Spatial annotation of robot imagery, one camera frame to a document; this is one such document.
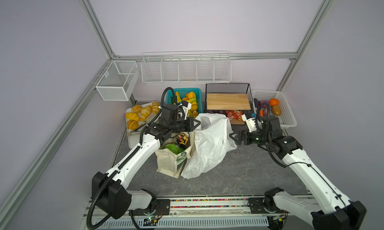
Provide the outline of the yellow black chips bag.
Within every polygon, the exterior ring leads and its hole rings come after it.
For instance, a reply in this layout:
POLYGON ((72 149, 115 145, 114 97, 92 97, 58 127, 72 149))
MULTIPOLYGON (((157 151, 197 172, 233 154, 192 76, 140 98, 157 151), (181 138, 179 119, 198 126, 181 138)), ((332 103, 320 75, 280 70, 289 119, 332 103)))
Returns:
POLYGON ((176 143, 180 148, 185 149, 189 142, 189 134, 186 132, 181 132, 176 136, 176 143))

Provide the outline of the green snack bag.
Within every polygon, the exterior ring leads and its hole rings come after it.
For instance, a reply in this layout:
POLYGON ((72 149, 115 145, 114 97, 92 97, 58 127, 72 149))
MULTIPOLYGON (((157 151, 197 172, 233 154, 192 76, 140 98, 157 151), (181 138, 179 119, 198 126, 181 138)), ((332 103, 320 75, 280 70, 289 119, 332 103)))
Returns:
POLYGON ((184 151, 183 148, 179 147, 178 145, 175 144, 168 144, 166 145, 166 149, 171 151, 173 154, 178 155, 184 151))

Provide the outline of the white plastic grocery bag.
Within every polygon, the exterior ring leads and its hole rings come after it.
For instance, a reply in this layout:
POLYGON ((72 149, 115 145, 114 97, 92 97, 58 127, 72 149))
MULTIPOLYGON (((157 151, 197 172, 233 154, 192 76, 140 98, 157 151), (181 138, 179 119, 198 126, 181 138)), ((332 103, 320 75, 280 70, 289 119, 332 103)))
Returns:
POLYGON ((226 154, 237 148, 230 138, 233 132, 229 118, 222 114, 203 113, 197 116, 201 125, 194 130, 195 150, 182 172, 185 179, 199 177, 219 165, 226 154))

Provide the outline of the beige canvas tote bag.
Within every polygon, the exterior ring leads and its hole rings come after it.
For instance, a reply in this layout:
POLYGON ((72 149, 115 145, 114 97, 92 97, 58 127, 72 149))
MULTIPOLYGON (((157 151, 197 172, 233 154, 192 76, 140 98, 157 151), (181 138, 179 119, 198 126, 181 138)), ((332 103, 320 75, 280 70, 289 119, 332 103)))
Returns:
POLYGON ((189 142, 184 151, 178 155, 173 154, 171 151, 166 149, 166 145, 168 144, 177 144, 176 136, 178 134, 172 134, 172 137, 165 141, 164 144, 161 145, 160 149, 155 151, 157 156, 157 164, 158 169, 157 172, 162 173, 164 175, 178 178, 180 174, 183 172, 187 161, 192 158, 196 147, 195 147, 195 133, 194 132, 186 132, 189 134, 189 142))

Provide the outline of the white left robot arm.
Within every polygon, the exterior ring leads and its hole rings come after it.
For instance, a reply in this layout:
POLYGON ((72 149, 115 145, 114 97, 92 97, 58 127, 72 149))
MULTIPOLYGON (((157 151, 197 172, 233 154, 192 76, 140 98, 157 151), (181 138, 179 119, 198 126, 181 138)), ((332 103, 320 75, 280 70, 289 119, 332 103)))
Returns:
POLYGON ((179 101, 173 88, 164 90, 173 95, 173 104, 161 103, 159 112, 140 132, 139 142, 123 159, 106 173, 98 172, 92 178, 92 201, 86 225, 95 230, 109 218, 119 219, 126 212, 143 210, 147 214, 156 212, 157 196, 141 189, 129 191, 128 187, 138 170, 172 134, 193 132, 201 122, 189 117, 192 103, 179 101))

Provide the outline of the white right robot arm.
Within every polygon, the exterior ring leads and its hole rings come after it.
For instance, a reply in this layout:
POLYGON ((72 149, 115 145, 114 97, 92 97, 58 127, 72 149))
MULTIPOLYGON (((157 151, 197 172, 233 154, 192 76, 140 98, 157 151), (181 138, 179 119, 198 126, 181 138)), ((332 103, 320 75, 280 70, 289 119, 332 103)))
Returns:
POLYGON ((292 136, 285 136, 279 118, 271 115, 271 107, 262 103, 254 117, 243 115, 247 130, 231 133, 237 145, 256 144, 268 152, 282 168, 290 168, 313 194, 315 204, 288 194, 282 188, 265 192, 260 203, 266 212, 283 211, 305 221, 315 230, 358 230, 367 209, 360 202, 353 202, 319 170, 292 136))

